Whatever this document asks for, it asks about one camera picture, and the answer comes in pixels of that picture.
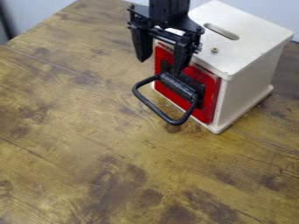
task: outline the white wall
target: white wall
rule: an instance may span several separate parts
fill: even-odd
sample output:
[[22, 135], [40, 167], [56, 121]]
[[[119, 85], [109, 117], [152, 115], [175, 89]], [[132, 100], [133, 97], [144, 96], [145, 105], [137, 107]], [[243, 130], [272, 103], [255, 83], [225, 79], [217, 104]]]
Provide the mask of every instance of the white wall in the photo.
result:
[[0, 0], [13, 35], [25, 32], [75, 1], [76, 0]]
[[5, 41], [6, 41], [5, 29], [2, 26], [2, 21], [0, 19], [0, 44], [2, 44]]
[[[127, 0], [148, 4], [148, 0]], [[191, 0], [191, 8], [209, 0]], [[299, 41], [299, 0], [220, 0], [243, 11], [272, 21], [293, 31], [293, 40]]]

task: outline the red drawer front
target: red drawer front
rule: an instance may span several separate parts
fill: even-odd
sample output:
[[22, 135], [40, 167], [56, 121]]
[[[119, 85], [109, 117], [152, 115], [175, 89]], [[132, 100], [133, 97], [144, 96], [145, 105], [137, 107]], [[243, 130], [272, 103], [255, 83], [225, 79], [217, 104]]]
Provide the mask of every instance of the red drawer front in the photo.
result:
[[[165, 60], [171, 65], [173, 64], [172, 50], [165, 50], [160, 46], [157, 46], [155, 48], [155, 74], [159, 74], [161, 72], [161, 60]], [[197, 82], [205, 85], [201, 108], [196, 108], [193, 110], [192, 116], [203, 123], [209, 124], [212, 122], [216, 108], [220, 89], [220, 78], [199, 66], [188, 66], [183, 70], [183, 72]], [[168, 89], [161, 82], [156, 81], [153, 84], [153, 88], [183, 110], [188, 109], [191, 104], [171, 89]]]

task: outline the wooden tabletop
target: wooden tabletop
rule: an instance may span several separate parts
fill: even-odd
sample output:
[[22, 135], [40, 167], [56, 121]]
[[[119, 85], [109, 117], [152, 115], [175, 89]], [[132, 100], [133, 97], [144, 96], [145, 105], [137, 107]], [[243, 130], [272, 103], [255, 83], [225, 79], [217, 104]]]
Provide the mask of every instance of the wooden tabletop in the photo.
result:
[[221, 135], [172, 127], [131, 93], [125, 8], [80, 0], [0, 47], [0, 223], [297, 223], [299, 45]]

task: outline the box lid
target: box lid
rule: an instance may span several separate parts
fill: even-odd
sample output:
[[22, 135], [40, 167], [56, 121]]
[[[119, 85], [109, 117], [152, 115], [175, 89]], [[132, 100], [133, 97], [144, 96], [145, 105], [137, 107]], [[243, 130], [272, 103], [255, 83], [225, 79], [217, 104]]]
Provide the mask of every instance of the box lid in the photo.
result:
[[228, 80], [293, 36], [285, 28], [219, 1], [191, 10], [189, 18], [205, 27], [201, 52], [193, 57], [200, 59], [201, 66], [219, 71]]

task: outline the black handle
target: black handle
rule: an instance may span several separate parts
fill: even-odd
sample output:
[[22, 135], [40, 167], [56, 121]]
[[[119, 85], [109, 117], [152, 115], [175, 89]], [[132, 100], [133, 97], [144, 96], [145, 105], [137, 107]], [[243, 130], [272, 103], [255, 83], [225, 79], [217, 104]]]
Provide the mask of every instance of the black handle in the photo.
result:
[[188, 110], [185, 111], [183, 117], [179, 120], [173, 120], [147, 99], [145, 97], [140, 94], [140, 92], [137, 91], [137, 89], [144, 86], [145, 84], [151, 83], [152, 81], [157, 81], [161, 79], [161, 76], [164, 75], [164, 73], [160, 73], [155, 76], [151, 76], [149, 78], [139, 81], [135, 86], [133, 86], [133, 94], [135, 97], [143, 102], [143, 104], [164, 119], [165, 122], [168, 122], [171, 125], [173, 126], [179, 126], [183, 125], [189, 116], [192, 115], [192, 111], [196, 109], [197, 107], [197, 103], [199, 103], [199, 93], [193, 92], [191, 95], [191, 107], [188, 108]]

